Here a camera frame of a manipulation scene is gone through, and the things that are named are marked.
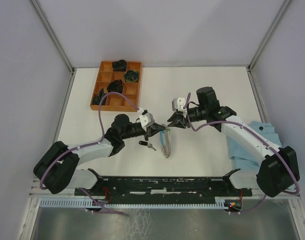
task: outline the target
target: white wall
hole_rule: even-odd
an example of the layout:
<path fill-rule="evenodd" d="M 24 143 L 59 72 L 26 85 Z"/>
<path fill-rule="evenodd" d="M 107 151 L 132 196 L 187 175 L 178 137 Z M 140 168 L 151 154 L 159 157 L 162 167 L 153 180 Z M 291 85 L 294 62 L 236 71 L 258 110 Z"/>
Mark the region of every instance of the white wall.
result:
<path fill-rule="evenodd" d="M 297 152 L 305 206 L 305 0 L 293 1 L 255 75 L 269 120 Z"/>
<path fill-rule="evenodd" d="M 248 65 L 284 0 L 40 0 L 74 67 Z"/>
<path fill-rule="evenodd" d="M 0 0 L 0 240 L 15 239 L 69 72 L 27 0 Z"/>

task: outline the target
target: orange wooden organizer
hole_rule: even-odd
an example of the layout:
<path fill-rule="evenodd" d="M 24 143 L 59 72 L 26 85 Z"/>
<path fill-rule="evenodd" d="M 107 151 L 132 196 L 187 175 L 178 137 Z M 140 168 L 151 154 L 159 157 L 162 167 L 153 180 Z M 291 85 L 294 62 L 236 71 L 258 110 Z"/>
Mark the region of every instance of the orange wooden organizer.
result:
<path fill-rule="evenodd" d="M 113 71 L 113 61 L 102 61 L 98 71 L 96 84 L 93 89 L 90 107 L 94 111 L 98 111 L 98 105 L 92 105 L 92 101 L 99 91 L 103 88 L 104 93 L 108 93 L 107 86 L 115 81 L 121 79 L 123 81 L 122 94 L 125 95 L 137 107 L 139 104 L 139 94 L 142 81 L 142 63 L 140 61 L 128 61 L 126 71 Z M 138 82 L 125 82 L 125 73 L 129 70 L 139 72 Z M 106 98 L 106 104 L 101 106 L 102 111 L 115 112 L 137 112 L 137 110 L 130 105 L 123 97 L 112 94 Z"/>

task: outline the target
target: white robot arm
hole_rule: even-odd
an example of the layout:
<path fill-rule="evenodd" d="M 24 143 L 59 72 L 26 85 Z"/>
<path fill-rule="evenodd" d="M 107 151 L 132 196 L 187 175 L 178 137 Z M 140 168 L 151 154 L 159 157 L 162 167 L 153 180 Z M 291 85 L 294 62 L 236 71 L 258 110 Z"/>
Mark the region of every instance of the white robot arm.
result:
<path fill-rule="evenodd" d="M 100 176 L 92 169 L 76 169 L 78 165 L 119 153 L 125 146 L 125 139 L 144 136 L 148 141 L 148 138 L 164 130 L 165 127 L 156 123 L 153 115 L 147 110 L 139 115 L 139 122 L 135 123 L 130 122 L 127 115 L 119 114 L 102 141 L 96 140 L 81 145 L 55 142 L 34 167 L 33 173 L 52 194 L 57 194 L 65 188 L 91 189 Z"/>
<path fill-rule="evenodd" d="M 190 94 L 187 101 L 182 97 L 172 101 L 175 112 L 168 120 L 168 126 L 191 127 L 197 131 L 211 125 L 251 153 L 260 165 L 259 172 L 241 169 L 229 172 L 226 177 L 236 189 L 260 188 L 268 196 L 275 197 L 300 179 L 296 152 L 291 147 L 282 148 L 270 142 L 247 126 L 231 108 L 220 106 L 212 87 L 200 88 L 196 93 L 199 104 L 189 102 Z M 189 108 L 190 103 L 196 106 Z M 205 120 L 206 124 L 193 128 L 192 122 Z"/>

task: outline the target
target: purple cable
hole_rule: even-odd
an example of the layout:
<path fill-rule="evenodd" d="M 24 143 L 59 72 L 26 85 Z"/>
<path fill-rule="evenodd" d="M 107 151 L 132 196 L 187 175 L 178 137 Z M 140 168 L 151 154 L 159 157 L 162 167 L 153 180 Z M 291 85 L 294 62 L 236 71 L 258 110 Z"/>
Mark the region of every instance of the purple cable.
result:
<path fill-rule="evenodd" d="M 113 211 L 113 210 L 110 210 L 109 208 L 106 208 L 104 207 L 103 204 L 101 204 L 100 202 L 98 202 L 96 199 L 94 199 L 87 191 L 86 189 L 80 187 L 79 188 L 81 191 L 84 192 L 84 194 L 87 195 L 88 198 L 90 198 L 97 206 L 101 207 L 103 210 L 105 211 L 98 211 L 96 213 L 98 214 L 119 214 L 119 215 L 123 215 L 124 213 L 122 211 Z"/>
<path fill-rule="evenodd" d="M 189 93 L 188 93 L 188 96 L 187 96 L 186 103 L 185 103 L 184 106 L 183 106 L 183 109 L 186 109 L 186 108 L 187 108 L 188 103 L 189 103 L 189 100 L 191 99 L 191 95 L 192 95 L 192 94 L 189 92 Z"/>
<path fill-rule="evenodd" d="M 186 104 L 184 105 L 184 109 L 188 106 L 189 104 L 189 99 L 191 97 L 191 93 L 189 92 L 188 93 L 188 96 L 187 96 L 187 102 Z M 278 157 L 278 159 L 282 162 L 282 164 L 284 165 L 284 167 L 286 168 L 287 172 L 289 173 L 294 185 L 295 185 L 295 188 L 296 188 L 296 191 L 292 192 L 292 191 L 283 191 L 284 193 L 286 194 L 291 194 L 291 195 L 296 195 L 299 193 L 299 185 L 298 185 L 298 182 L 296 180 L 296 177 L 295 175 L 293 174 L 293 172 L 291 171 L 291 169 L 289 168 L 289 166 L 287 165 L 287 163 L 285 162 L 285 160 L 283 159 L 283 157 L 275 150 L 273 149 L 271 146 L 269 146 L 269 144 L 263 140 L 262 138 L 260 138 L 252 129 L 250 129 L 249 127 L 246 127 L 246 126 L 243 126 L 242 124 L 238 123 L 238 122 L 234 122 L 234 121 L 212 121 L 212 122 L 207 122 L 207 123 L 204 123 L 202 125 L 200 125 L 199 127 L 197 128 L 194 128 L 193 125 L 192 125 L 192 122 L 189 118 L 189 114 L 187 114 L 187 120 L 188 120 L 188 123 L 191 127 L 191 129 L 194 131 L 194 132 L 197 132 L 198 130 L 200 130 L 201 128 L 203 127 L 206 127 L 206 126 L 211 126 L 211 125 L 215 125 L 215 124 L 233 124 L 233 125 L 236 125 L 240 128 L 243 128 L 245 129 L 247 132 L 249 132 L 251 135 L 253 135 L 256 139 L 258 139 L 264 146 L 266 147 L 269 147 L 269 150 L 271 150 L 274 154 L 276 154 L 276 156 Z M 247 209 L 247 210 L 244 210 L 244 211 L 241 211 L 240 213 L 246 213 L 246 212 L 250 212 L 256 208 L 258 208 L 259 206 L 261 206 L 264 202 L 264 200 L 266 199 L 267 195 L 265 194 L 262 198 L 262 200 L 258 203 L 258 205 L 250 208 L 250 209 Z"/>

